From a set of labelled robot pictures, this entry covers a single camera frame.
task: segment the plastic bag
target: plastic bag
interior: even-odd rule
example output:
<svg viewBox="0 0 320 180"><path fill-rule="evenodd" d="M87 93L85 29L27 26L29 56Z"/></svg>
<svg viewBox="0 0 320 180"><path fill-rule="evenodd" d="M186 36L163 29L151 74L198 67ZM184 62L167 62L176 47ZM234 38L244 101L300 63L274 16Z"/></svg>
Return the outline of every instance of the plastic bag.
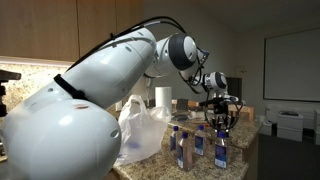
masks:
<svg viewBox="0 0 320 180"><path fill-rule="evenodd" d="M141 161L159 152L170 120L168 108L147 110L140 96L131 95L118 121L122 142L116 165Z"/></svg>

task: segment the bottle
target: bottle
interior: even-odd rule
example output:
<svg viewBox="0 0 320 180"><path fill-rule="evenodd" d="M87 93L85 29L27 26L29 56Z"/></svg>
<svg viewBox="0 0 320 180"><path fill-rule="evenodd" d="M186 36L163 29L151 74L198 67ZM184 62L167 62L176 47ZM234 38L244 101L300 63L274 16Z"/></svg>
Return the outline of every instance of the bottle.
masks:
<svg viewBox="0 0 320 180"><path fill-rule="evenodd" d="M228 145L226 133L218 132L218 138L215 141L215 160L214 163L218 168L227 169L228 166Z"/></svg>
<svg viewBox="0 0 320 180"><path fill-rule="evenodd" d="M190 171L192 168L192 147L188 142L188 133L183 132L182 138L178 143L178 165L185 171Z"/></svg>
<svg viewBox="0 0 320 180"><path fill-rule="evenodd" d="M173 132L170 135L170 151L176 150L178 146L179 126L173 126Z"/></svg>
<svg viewBox="0 0 320 180"><path fill-rule="evenodd" d="M200 124L194 136L194 151L196 154L203 156L206 148L206 133L204 126Z"/></svg>

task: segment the kitchen cabinet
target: kitchen cabinet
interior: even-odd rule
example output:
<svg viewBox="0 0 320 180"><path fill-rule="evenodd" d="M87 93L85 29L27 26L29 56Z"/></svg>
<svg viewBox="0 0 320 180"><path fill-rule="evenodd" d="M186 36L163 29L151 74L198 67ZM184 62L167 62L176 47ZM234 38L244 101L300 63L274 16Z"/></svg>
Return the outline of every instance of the kitchen cabinet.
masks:
<svg viewBox="0 0 320 180"><path fill-rule="evenodd" d="M141 0L0 0L0 56L76 61L141 21Z"/></svg>
<svg viewBox="0 0 320 180"><path fill-rule="evenodd" d="M116 32L115 3L116 0L77 0L80 56Z"/></svg>
<svg viewBox="0 0 320 180"><path fill-rule="evenodd" d="M74 61L76 0L0 0L0 55Z"/></svg>
<svg viewBox="0 0 320 180"><path fill-rule="evenodd" d="M117 32L141 22L142 0L116 0Z"/></svg>

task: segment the granite countertop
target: granite countertop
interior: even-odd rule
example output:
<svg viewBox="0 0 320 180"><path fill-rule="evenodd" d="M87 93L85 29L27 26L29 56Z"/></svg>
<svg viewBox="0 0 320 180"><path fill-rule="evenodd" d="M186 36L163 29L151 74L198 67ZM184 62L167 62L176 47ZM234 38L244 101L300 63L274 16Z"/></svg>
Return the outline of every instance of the granite countertop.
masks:
<svg viewBox="0 0 320 180"><path fill-rule="evenodd" d="M169 150L169 137L172 128L168 126L162 141L162 149L148 159L126 165L114 165L121 179L243 179L248 164L242 161L241 150L229 146L229 167L218 169L213 162L214 148L207 141L206 155L193 154L193 168L189 172L181 170L177 160Z"/></svg>
<svg viewBox="0 0 320 180"><path fill-rule="evenodd" d="M174 126L178 125L182 130L194 134L197 129L198 125L207 124L206 121L197 120L197 121L170 121L169 125ZM228 141L230 145L241 148L247 149L249 148L250 144L254 140L254 138L259 133L260 128L262 127L262 123L258 121L248 121L244 119L239 119L237 124L234 126L233 129L229 132ZM211 127L206 127L206 132L208 135L212 133L214 130Z"/></svg>

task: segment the bottle cap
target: bottle cap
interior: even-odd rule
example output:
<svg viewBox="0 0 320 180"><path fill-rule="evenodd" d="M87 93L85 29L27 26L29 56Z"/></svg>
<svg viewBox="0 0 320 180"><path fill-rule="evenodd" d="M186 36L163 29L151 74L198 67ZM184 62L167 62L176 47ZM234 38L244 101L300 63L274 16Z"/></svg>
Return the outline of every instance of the bottle cap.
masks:
<svg viewBox="0 0 320 180"><path fill-rule="evenodd" d="M182 138L187 139L188 138L188 133L187 132L182 132Z"/></svg>
<svg viewBox="0 0 320 180"><path fill-rule="evenodd" d="M174 131L179 131L179 126L173 126Z"/></svg>
<svg viewBox="0 0 320 180"><path fill-rule="evenodd" d="M226 137L226 133L224 131L219 131L218 132L218 137L225 138Z"/></svg>
<svg viewBox="0 0 320 180"><path fill-rule="evenodd" d="M200 124L200 125L198 126L198 129L199 129L199 130L204 130L204 126L203 126L202 124Z"/></svg>

